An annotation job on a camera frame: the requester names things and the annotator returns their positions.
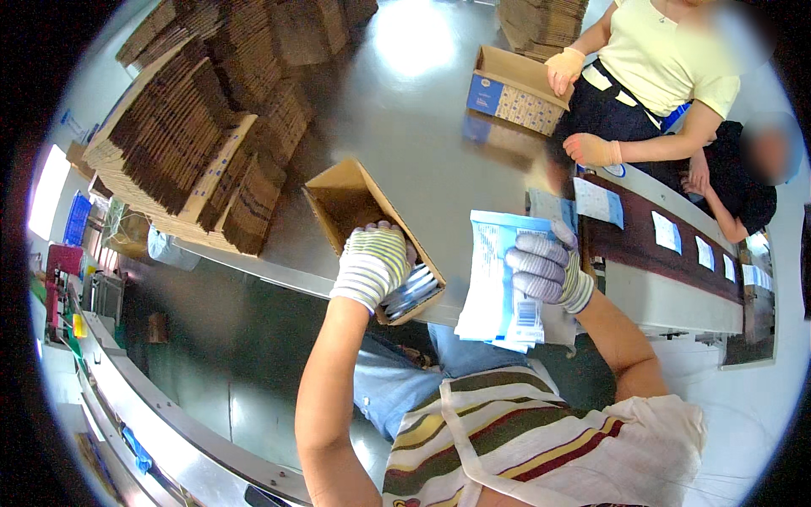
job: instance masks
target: open cardboard box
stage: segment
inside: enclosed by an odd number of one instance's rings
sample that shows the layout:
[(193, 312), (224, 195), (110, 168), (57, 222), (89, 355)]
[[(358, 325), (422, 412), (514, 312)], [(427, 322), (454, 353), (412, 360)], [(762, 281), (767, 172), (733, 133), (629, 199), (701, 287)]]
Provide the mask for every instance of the open cardboard box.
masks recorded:
[(556, 97), (541, 62), (503, 49), (480, 46), (467, 106), (544, 135), (551, 135), (574, 92)]
[(388, 220), (398, 224), (405, 236), (417, 250), (417, 262), (424, 262), (437, 280), (440, 291), (426, 299), (405, 315), (390, 320), (381, 307), (375, 309), (377, 321), (381, 324), (399, 325), (413, 319), (421, 311), (439, 301), (445, 291), (445, 279), (436, 268), (423, 246), (411, 233), (400, 213), (392, 206), (375, 180), (366, 169), (354, 158), (346, 158), (337, 165), (304, 184), (304, 195), (310, 201), (315, 217), (324, 229), (327, 240), (333, 245), (339, 256), (344, 251), (346, 239), (355, 227), (362, 227), (370, 222)]

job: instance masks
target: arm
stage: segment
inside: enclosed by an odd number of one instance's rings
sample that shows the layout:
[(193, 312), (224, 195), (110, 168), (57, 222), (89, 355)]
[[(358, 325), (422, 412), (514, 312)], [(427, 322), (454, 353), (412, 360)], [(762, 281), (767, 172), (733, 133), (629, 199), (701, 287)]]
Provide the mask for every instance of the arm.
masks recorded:
[(707, 141), (723, 121), (707, 104), (693, 101), (684, 116), (684, 126), (674, 135), (660, 135), (644, 141), (620, 141), (623, 162), (682, 160), (692, 156)]
[(380, 505), (350, 442), (354, 367), (369, 315), (402, 285), (416, 256), (400, 228), (386, 221), (359, 227), (346, 240), (296, 401), (296, 446), (316, 506)]
[(608, 44), (608, 39), (611, 38), (611, 16), (616, 10), (616, 3), (611, 2), (611, 5), (608, 6), (603, 17), (601, 17), (597, 23), (588, 27), (569, 47), (583, 54), (591, 54), (602, 49)]
[(368, 322), (361, 303), (333, 299), (298, 388), (296, 446), (314, 505), (380, 505), (350, 442), (352, 376)]
[(606, 141), (593, 134), (571, 134), (563, 142), (566, 153), (580, 165), (621, 164), (682, 160), (711, 140), (721, 124), (721, 115), (695, 100), (684, 117), (684, 126), (674, 135), (659, 135), (644, 141)]
[(614, 372), (618, 402), (632, 396), (667, 394), (653, 347), (642, 331), (602, 292), (595, 290), (575, 318)]
[(728, 242), (738, 243), (749, 237), (749, 231), (746, 230), (744, 224), (739, 218), (732, 218), (732, 214), (729, 213), (727, 208), (723, 205), (721, 199), (718, 198), (718, 195), (709, 183), (707, 183), (704, 199), (707, 199), (707, 203), (710, 205), (710, 209), (715, 215), (715, 220), (718, 221), (718, 227), (721, 228), (721, 232), (723, 232), (723, 236)]
[[(706, 177), (702, 178), (699, 174), (706, 173)], [(721, 228), (723, 236), (730, 243), (738, 243), (748, 238), (749, 232), (746, 230), (740, 218), (733, 217), (729, 210), (723, 205), (715, 189), (710, 185), (709, 170), (707, 168), (707, 159), (704, 154), (704, 148), (695, 152), (690, 158), (690, 175), (688, 178), (682, 180), (682, 187), (684, 191), (692, 192), (694, 194), (703, 195), (707, 204), (710, 206), (712, 213), (715, 215), (715, 220), (718, 221), (718, 227)]]
[(608, 44), (611, 38), (611, 15), (616, 11), (617, 5), (612, 2), (597, 23), (588, 27), (574, 43), (564, 48), (546, 61), (547, 79), (552, 91), (560, 97), (566, 92), (570, 84), (574, 84), (583, 70), (586, 55), (599, 50)]
[(616, 400), (662, 396), (667, 386), (653, 347), (642, 331), (594, 289), (594, 279), (580, 269), (577, 238), (561, 222), (555, 236), (567, 245), (535, 234), (519, 234), (504, 261), (513, 269), (513, 286), (574, 314), (616, 375)]

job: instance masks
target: wall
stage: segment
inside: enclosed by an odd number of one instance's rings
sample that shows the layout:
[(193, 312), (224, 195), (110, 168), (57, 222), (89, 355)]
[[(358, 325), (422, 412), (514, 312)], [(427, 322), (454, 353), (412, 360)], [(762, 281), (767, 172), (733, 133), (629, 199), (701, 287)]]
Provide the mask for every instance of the wall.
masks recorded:
[[(88, 46), (86, 54), (74, 70), (73, 79), (66, 88), (59, 107), (54, 112), (53, 126), (43, 144), (34, 169), (35, 185), (32, 186), (29, 203), (33, 201), (36, 182), (42, 174), (50, 146), (56, 144), (67, 153), (71, 141), (74, 140), (73, 130), (59, 124), (59, 120), (65, 112), (70, 110), (75, 121), (83, 129), (92, 128), (96, 123), (104, 121), (118, 98), (132, 82), (134, 74), (131, 76), (120, 63), (115, 61), (115, 54), (155, 5), (157, 5), (157, 0), (124, 2), (99, 33), (97, 39)], [(62, 194), (59, 196), (49, 241), (62, 241), (76, 191), (81, 191), (86, 197), (89, 197), (88, 180), (82, 178), (78, 171), (71, 169)], [(40, 252), (42, 254), (44, 267), (48, 255), (47, 243), (30, 230), (28, 239), (31, 243), (32, 253)]]

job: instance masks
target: latex glove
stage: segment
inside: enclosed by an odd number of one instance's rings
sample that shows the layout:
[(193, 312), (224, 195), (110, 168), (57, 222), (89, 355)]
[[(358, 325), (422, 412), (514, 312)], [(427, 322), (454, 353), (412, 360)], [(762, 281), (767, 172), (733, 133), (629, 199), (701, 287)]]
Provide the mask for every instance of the latex glove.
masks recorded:
[(591, 300), (594, 279), (580, 270), (577, 237), (562, 222), (552, 232), (564, 243), (537, 234), (520, 234), (504, 257), (513, 269), (513, 286), (532, 298), (580, 313)]
[(560, 97), (566, 88), (574, 84), (583, 70), (586, 56), (574, 48), (563, 48), (563, 53), (553, 55), (547, 60), (547, 79), (555, 95)]
[(403, 284), (416, 259), (400, 227), (387, 221), (358, 227), (346, 240), (329, 298), (354, 299), (374, 313), (380, 301)]
[(606, 141), (591, 134), (571, 134), (563, 147), (572, 160), (580, 165), (606, 167), (622, 163), (620, 141)]

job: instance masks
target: yellow t-shirt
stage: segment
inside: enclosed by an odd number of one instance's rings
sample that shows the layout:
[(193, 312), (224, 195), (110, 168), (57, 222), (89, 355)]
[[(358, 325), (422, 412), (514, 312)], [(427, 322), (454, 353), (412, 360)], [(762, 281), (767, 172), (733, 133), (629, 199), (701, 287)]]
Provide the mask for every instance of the yellow t-shirt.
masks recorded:
[(659, 116), (697, 99), (726, 118), (740, 79), (711, 75), (688, 62), (676, 47), (678, 25), (664, 18), (650, 0), (614, 2), (619, 8), (611, 15), (611, 38), (597, 53), (606, 70)]

